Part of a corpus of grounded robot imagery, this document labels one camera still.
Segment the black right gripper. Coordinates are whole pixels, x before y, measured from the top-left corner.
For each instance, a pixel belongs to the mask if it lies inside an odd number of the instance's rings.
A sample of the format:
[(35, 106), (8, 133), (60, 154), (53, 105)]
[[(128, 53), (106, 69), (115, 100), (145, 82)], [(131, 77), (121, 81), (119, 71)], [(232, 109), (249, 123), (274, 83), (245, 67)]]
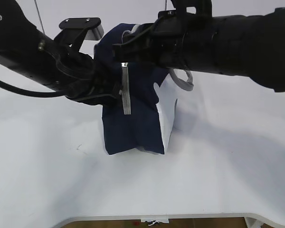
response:
[(161, 11), (153, 24), (142, 24), (138, 32), (126, 35), (122, 44), (114, 44), (114, 59), (120, 63), (151, 63), (162, 68), (187, 70), (182, 45), (188, 14), (183, 10)]

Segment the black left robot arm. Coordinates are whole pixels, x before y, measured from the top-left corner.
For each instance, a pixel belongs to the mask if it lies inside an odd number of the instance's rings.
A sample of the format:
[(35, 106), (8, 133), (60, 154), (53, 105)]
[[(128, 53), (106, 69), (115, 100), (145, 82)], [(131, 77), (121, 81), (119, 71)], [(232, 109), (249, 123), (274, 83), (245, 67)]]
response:
[(85, 40), (98, 41), (100, 18), (68, 18), (55, 38), (37, 29), (14, 0), (0, 0), (0, 65), (49, 89), (36, 92), (0, 80), (0, 88), (28, 97), (66, 97), (87, 105), (121, 102), (122, 85), (100, 60), (80, 52)]

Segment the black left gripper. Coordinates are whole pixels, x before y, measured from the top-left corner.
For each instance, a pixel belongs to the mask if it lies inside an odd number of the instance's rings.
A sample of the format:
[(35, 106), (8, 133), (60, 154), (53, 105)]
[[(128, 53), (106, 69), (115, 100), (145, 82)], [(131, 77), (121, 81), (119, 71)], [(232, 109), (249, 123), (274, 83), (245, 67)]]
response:
[(80, 52), (83, 39), (54, 39), (55, 68), (62, 74), (57, 79), (55, 96), (64, 96), (87, 105), (115, 106), (121, 102), (121, 83), (96, 58)]

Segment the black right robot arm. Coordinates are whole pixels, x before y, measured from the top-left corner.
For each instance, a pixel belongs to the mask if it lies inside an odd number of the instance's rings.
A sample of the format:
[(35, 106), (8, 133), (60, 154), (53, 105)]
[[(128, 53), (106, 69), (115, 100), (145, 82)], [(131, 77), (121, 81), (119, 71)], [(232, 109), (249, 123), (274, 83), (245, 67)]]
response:
[(175, 0), (173, 6), (115, 44), (115, 60), (246, 76), (285, 92), (285, 8), (267, 15), (214, 17), (210, 0)]

